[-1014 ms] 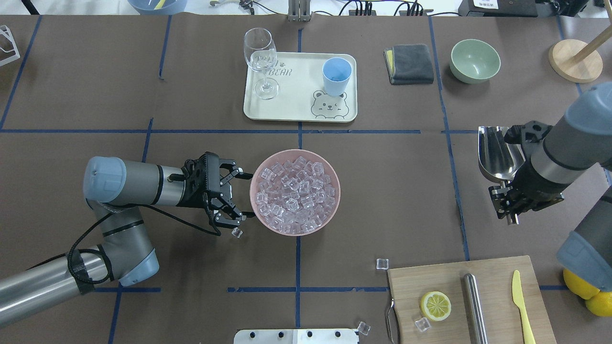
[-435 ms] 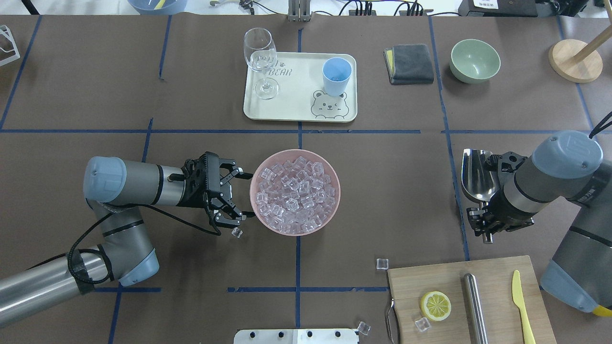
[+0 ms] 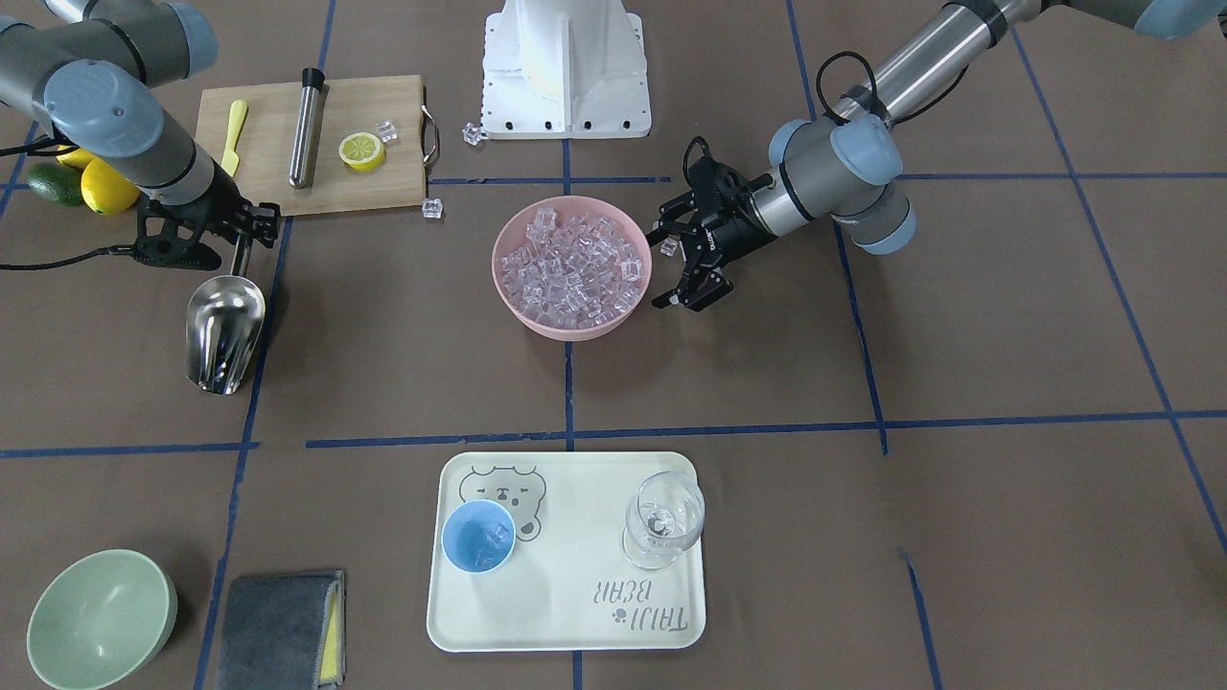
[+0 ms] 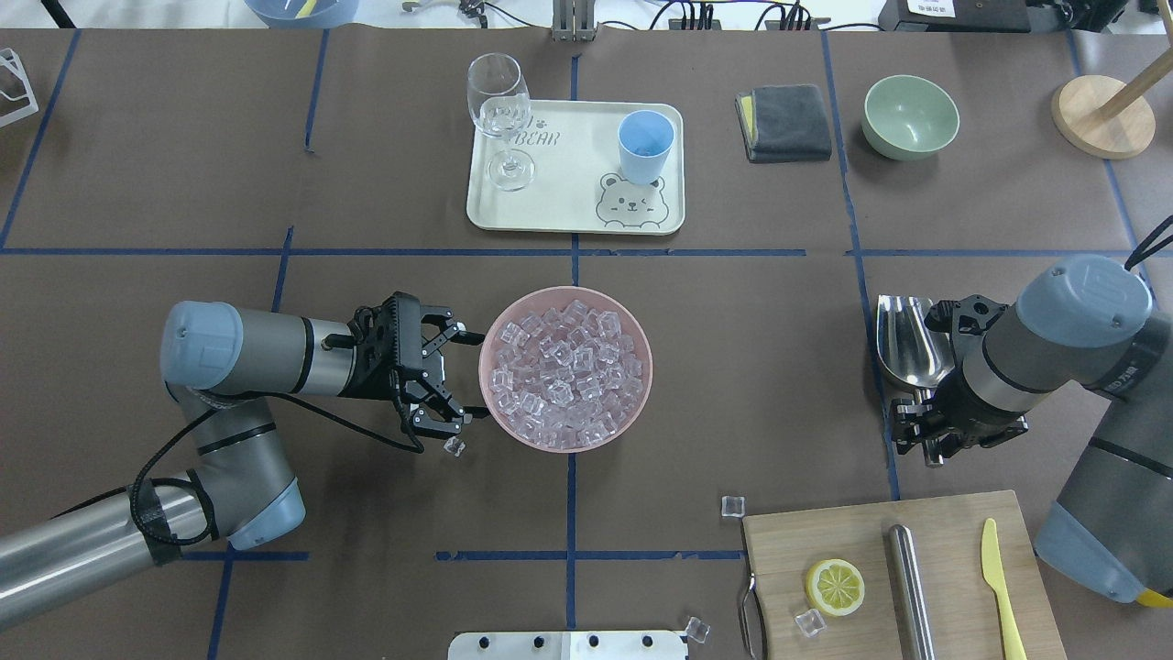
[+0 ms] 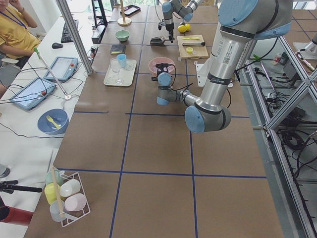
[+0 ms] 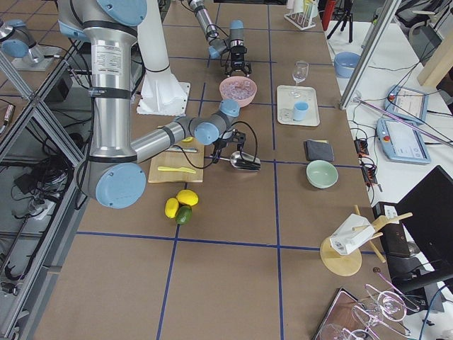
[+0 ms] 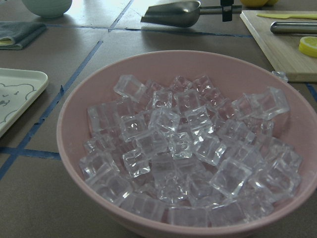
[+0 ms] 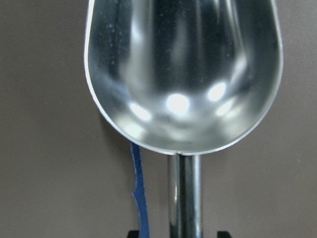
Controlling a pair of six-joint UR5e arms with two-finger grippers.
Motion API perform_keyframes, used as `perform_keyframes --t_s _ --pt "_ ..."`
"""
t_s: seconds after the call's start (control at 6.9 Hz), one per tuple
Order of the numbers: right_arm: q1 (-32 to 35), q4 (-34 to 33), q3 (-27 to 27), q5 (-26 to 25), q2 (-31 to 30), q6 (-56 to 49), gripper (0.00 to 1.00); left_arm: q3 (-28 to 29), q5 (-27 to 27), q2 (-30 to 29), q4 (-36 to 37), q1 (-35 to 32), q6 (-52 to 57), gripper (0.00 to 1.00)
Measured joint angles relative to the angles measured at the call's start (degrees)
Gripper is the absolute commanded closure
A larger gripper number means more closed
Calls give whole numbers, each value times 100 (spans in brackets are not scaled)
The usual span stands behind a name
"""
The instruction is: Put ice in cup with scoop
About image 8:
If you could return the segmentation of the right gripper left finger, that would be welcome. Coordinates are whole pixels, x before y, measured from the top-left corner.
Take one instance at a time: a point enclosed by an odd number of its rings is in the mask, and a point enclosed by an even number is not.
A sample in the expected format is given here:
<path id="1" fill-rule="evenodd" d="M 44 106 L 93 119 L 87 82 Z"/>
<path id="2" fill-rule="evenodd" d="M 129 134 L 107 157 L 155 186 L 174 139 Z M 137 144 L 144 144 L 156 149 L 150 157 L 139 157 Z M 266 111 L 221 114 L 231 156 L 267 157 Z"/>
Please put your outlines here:
<path id="1" fill-rule="evenodd" d="M 127 234 L 127 238 L 141 238 L 140 230 L 130 230 Z"/>

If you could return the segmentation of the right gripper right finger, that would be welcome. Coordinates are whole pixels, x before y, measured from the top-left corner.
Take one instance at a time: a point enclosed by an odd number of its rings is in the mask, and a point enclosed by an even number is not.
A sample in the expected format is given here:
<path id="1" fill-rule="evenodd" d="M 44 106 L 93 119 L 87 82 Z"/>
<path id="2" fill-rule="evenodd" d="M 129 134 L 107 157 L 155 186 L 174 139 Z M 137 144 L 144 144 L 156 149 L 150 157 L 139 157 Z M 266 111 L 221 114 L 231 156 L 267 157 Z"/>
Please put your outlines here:
<path id="1" fill-rule="evenodd" d="M 232 238 L 232 236 L 228 231 L 218 231 L 217 238 Z"/>

